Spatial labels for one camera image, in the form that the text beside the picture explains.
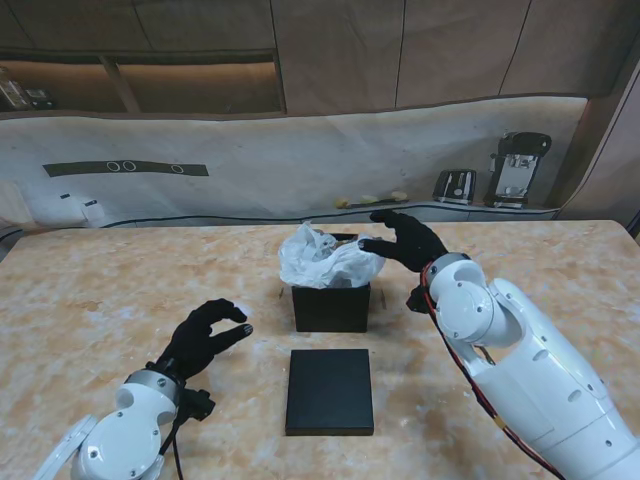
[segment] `white wall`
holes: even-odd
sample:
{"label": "white wall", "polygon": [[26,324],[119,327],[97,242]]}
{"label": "white wall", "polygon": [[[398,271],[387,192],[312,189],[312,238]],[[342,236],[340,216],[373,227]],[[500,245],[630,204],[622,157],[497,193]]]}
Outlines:
{"label": "white wall", "polygon": [[[50,117],[0,121],[0,178],[14,182],[40,225],[82,220],[77,202],[97,200],[94,224],[143,217],[302,216],[394,190],[431,199],[448,168],[478,171],[486,191],[489,155],[506,131],[551,135],[553,146],[532,186],[549,193],[586,101],[499,99],[430,109],[252,121],[104,120]],[[43,164],[147,160],[203,163],[209,177],[160,173],[50,178]],[[61,200],[60,195],[71,194]]]}

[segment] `black flat box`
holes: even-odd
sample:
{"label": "black flat box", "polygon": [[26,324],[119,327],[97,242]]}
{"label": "black flat box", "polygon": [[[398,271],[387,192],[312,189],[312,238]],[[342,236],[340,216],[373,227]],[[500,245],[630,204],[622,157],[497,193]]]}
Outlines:
{"label": "black flat box", "polygon": [[[356,235],[332,233],[337,240]],[[367,331],[371,284],[357,288],[291,287],[298,332]]]}
{"label": "black flat box", "polygon": [[373,435],[368,350],[292,350],[287,436]]}

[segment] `coffee machine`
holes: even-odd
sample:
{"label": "coffee machine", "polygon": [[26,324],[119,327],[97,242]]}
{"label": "coffee machine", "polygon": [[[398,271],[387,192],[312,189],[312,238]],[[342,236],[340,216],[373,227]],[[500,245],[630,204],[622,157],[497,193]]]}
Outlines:
{"label": "coffee machine", "polygon": [[544,133],[509,132],[500,139],[498,153],[492,154],[493,172],[484,197],[489,207],[522,208],[542,157],[551,148]]}

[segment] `table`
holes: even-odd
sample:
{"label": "table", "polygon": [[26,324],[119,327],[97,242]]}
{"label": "table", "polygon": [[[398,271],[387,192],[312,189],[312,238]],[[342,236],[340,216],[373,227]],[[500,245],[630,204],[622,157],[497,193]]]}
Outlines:
{"label": "table", "polygon": [[[622,227],[432,227],[549,313],[640,434],[640,248]],[[367,334],[296,333],[277,257],[295,228],[62,230],[20,240],[0,264],[0,477],[30,478],[71,424],[113,411],[117,387],[160,354],[190,310],[226,297],[252,311],[255,332],[190,380],[217,407],[178,434],[187,480],[552,478],[476,404],[429,318],[407,309],[417,276],[400,265],[387,262],[373,282]],[[321,228],[393,237],[381,225]],[[370,350],[373,437],[284,436],[294,348]],[[162,478],[177,478],[170,454]]]}

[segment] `red cable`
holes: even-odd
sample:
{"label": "red cable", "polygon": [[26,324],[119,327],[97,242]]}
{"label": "red cable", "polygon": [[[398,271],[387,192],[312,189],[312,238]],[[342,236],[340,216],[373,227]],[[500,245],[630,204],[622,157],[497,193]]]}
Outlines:
{"label": "red cable", "polygon": [[[442,337],[442,340],[444,341],[444,344],[447,347],[447,351],[449,352],[449,355],[451,355],[451,358],[456,363],[456,365],[458,366],[458,368],[460,369],[460,371],[462,372],[464,377],[467,379],[467,381],[471,385],[471,390],[476,395],[476,400],[478,401],[480,406],[482,408],[484,408],[484,410],[487,412],[487,414],[491,418],[495,419],[496,417],[499,417],[498,413],[495,411],[495,409],[493,408],[493,406],[491,405],[489,400],[487,400],[487,397],[484,396],[484,394],[482,393],[482,390],[480,389],[480,387],[478,387],[476,382],[473,380],[473,378],[471,377],[471,375],[469,374],[469,372],[465,368],[464,364],[460,360],[460,357],[458,357],[458,355],[453,351],[453,349],[451,348],[451,346],[447,342],[447,339],[446,339],[444,333],[440,329],[440,325],[438,325],[438,321],[436,319],[436,314],[435,314],[435,309],[433,308],[433,301],[431,299],[431,295],[429,295],[429,288],[428,288],[428,284],[427,284],[427,271],[429,271],[429,268],[431,267],[432,263],[433,262],[429,262],[427,264],[427,266],[422,270],[422,273],[420,275],[420,285],[424,289],[424,299],[426,300],[427,305],[429,306],[429,316],[431,317],[431,320],[433,321],[433,324],[435,325],[436,329],[438,330],[438,333],[440,334],[440,337]],[[545,461],[540,455],[538,455],[538,453],[536,453],[533,449],[531,449],[531,447],[529,447],[526,443],[524,443],[520,439],[520,437],[518,437],[518,435],[516,435],[516,433],[513,430],[511,430],[511,428],[509,426],[505,425],[505,427],[502,429],[502,431],[505,433],[507,438],[509,438],[509,440],[511,440],[513,443],[515,443],[515,445],[518,448],[520,448],[520,450],[525,455],[527,455],[529,458],[531,458],[534,462],[536,462],[542,468],[546,469],[551,474],[555,475],[559,480],[565,480],[565,478],[560,474],[560,472],[558,472],[558,470],[556,470],[553,467],[553,465],[551,465],[547,461]]]}

